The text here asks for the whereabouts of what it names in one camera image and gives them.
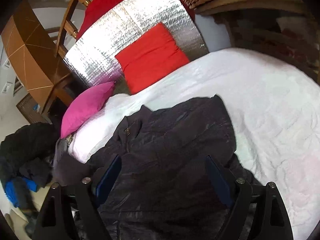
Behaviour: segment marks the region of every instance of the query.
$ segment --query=wrinkled sheet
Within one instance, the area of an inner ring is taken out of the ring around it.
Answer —
[[[320,219],[320,87],[270,56],[212,52],[136,95],[115,95],[77,131],[69,152],[86,162],[141,105],[157,110],[215,94],[231,117],[241,165],[262,184],[277,184],[294,239],[307,239]]]

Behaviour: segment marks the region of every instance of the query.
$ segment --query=silver reflective sheet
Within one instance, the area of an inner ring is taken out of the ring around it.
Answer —
[[[115,55],[159,22],[190,61],[208,53],[179,0],[124,0],[95,22],[64,60],[89,87],[115,81],[123,75]]]

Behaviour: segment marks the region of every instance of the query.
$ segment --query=white fabric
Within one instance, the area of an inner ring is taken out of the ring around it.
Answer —
[[[241,164],[262,184],[277,184],[294,239],[307,239],[320,219],[320,87],[275,58],[212,52],[136,95],[115,95],[78,130],[70,151],[86,162],[143,104],[157,110],[215,94],[231,117]]]

